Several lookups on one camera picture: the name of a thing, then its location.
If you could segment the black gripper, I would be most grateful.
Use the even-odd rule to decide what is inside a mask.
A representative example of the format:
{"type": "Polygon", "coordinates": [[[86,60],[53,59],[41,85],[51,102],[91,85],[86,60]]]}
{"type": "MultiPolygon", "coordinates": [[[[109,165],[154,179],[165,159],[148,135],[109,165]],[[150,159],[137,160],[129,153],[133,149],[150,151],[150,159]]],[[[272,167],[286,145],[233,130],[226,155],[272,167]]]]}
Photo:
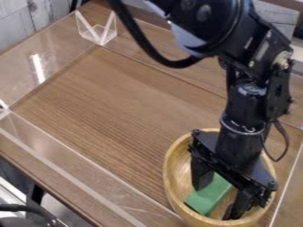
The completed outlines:
{"type": "Polygon", "coordinates": [[[222,219],[237,220],[252,207],[264,207],[277,182],[265,169],[261,152],[269,123],[246,124],[220,118],[217,132],[193,129],[190,154],[192,186],[200,191],[213,181],[217,174],[236,189],[234,202],[224,211],[222,219]]]}

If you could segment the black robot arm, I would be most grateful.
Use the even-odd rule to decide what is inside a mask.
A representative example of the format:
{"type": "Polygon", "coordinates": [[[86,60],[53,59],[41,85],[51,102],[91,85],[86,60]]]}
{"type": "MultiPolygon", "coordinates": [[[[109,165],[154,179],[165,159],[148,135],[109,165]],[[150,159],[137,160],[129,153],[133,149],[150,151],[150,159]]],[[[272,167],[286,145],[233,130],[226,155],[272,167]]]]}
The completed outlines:
{"type": "Polygon", "coordinates": [[[190,54],[189,63],[217,57],[224,64],[226,103],[217,132],[192,131],[192,185],[220,176],[237,190],[225,220],[264,207],[277,190],[261,163],[268,131],[284,132],[278,118],[292,97],[289,41],[256,13],[252,0],[149,0],[170,22],[173,36],[190,54]]]}

